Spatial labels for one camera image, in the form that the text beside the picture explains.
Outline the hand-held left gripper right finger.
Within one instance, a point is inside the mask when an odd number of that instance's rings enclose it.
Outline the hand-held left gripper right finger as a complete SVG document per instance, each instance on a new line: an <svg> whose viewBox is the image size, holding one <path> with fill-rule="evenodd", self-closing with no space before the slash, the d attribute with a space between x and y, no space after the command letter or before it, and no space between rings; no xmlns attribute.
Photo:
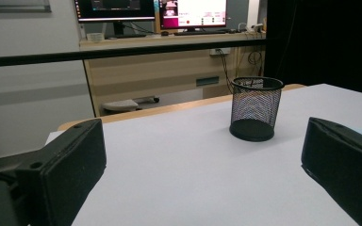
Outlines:
<svg viewBox="0 0 362 226"><path fill-rule="evenodd" d="M362 226L362 135L311 117L301 161L304 171Z"/></svg>

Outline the grey office chair base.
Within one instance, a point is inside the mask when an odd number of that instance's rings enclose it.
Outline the grey office chair base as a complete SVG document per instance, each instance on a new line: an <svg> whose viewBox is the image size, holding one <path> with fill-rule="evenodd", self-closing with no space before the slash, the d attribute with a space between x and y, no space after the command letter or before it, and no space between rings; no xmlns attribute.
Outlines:
<svg viewBox="0 0 362 226"><path fill-rule="evenodd" d="M159 97L148 96L137 99L127 99L121 101L115 101L110 103L103 103L102 108L105 111L111 112L129 112L135 111L139 108L140 104L155 104L160 101Z"/></svg>

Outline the pink and white screen monitor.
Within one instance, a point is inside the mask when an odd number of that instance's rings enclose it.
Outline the pink and white screen monitor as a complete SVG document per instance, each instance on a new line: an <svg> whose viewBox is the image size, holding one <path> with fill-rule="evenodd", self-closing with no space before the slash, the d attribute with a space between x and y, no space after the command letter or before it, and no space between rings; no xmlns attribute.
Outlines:
<svg viewBox="0 0 362 226"><path fill-rule="evenodd" d="M161 29L226 27L227 0L158 0Z"/></svg>

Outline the black keyboard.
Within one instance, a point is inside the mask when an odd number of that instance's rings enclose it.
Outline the black keyboard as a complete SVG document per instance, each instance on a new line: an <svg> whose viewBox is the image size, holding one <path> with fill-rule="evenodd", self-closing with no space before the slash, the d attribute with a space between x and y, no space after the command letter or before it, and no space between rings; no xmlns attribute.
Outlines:
<svg viewBox="0 0 362 226"><path fill-rule="evenodd" d="M186 30L173 33L175 36L194 36L194 35L217 35L226 34L226 31L204 31L204 30Z"/></svg>

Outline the white power strip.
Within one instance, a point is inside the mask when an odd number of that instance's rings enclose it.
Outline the white power strip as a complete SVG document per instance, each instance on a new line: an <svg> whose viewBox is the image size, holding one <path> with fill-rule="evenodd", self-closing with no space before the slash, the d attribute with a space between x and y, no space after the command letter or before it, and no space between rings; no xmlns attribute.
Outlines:
<svg viewBox="0 0 362 226"><path fill-rule="evenodd" d="M220 55L229 55L231 53L231 48L214 48L209 50L211 56L220 56Z"/></svg>

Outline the black horizontal frame bar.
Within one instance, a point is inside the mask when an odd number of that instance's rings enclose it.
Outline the black horizontal frame bar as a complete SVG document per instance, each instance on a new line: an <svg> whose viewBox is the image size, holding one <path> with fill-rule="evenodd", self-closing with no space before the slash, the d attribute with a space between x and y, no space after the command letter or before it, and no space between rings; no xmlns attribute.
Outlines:
<svg viewBox="0 0 362 226"><path fill-rule="evenodd" d="M89 51L29 55L29 56L0 56L0 67L88 60L88 59L106 58L106 57L128 57L128 56L150 55L150 54L160 54L160 53L196 51L204 49L223 48L223 47L256 46L256 45L266 45L267 43L268 43L267 39L230 40L230 41L212 41L208 43L185 43L185 44L171 44L171 45L159 45L159 46L128 47L121 49L89 50Z"/></svg>

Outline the black mesh pen holder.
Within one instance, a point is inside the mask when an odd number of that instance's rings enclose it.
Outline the black mesh pen holder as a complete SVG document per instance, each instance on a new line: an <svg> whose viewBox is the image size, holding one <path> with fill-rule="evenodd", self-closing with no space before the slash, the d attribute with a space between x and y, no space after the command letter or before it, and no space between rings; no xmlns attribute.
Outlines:
<svg viewBox="0 0 362 226"><path fill-rule="evenodd" d="M273 138L284 83L270 77L247 76L235 78L231 85L230 133L252 142Z"/></svg>

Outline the dark screen monitor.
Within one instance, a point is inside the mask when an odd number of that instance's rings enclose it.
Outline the dark screen monitor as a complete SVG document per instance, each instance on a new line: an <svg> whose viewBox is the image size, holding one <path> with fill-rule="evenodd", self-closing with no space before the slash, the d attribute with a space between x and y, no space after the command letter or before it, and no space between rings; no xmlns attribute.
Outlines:
<svg viewBox="0 0 362 226"><path fill-rule="evenodd" d="M73 0L80 24L112 23L113 38L139 38L142 34L125 34L124 22L153 21L154 0Z"/></svg>

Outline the grey framed board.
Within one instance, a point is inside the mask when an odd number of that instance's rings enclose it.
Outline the grey framed board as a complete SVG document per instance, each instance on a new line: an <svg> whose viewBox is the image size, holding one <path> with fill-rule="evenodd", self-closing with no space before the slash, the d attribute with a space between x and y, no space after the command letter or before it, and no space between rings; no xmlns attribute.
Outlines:
<svg viewBox="0 0 362 226"><path fill-rule="evenodd" d="M0 13L51 12L49 0L0 0Z"/></svg>

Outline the wooden desk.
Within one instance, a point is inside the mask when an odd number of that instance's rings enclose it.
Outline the wooden desk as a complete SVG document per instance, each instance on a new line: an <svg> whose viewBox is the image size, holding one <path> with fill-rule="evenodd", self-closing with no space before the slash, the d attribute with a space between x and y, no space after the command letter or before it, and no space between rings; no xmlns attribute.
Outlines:
<svg viewBox="0 0 362 226"><path fill-rule="evenodd" d="M82 40L81 51L121 49L212 41L261 40L264 34L217 34L202 36L160 36L145 38ZM257 75L264 64L265 45L230 47L229 55L211 56L210 49L138 56L117 56L84 60L93 111L102 116L103 103L160 96L201 89L205 98L224 95L226 80Z"/></svg>

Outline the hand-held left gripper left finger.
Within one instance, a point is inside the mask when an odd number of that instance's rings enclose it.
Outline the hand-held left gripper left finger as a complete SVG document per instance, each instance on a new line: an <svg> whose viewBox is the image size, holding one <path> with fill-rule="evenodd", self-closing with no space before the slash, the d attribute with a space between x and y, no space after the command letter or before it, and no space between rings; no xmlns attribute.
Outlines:
<svg viewBox="0 0 362 226"><path fill-rule="evenodd" d="M102 121L72 126L0 171L0 226L71 226L106 166Z"/></svg>

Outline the black curtain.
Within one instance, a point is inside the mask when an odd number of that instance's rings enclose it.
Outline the black curtain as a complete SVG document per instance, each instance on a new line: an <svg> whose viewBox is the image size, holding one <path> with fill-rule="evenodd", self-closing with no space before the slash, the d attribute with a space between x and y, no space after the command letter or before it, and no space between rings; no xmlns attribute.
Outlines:
<svg viewBox="0 0 362 226"><path fill-rule="evenodd" d="M362 0L268 0L264 74L362 92Z"/></svg>

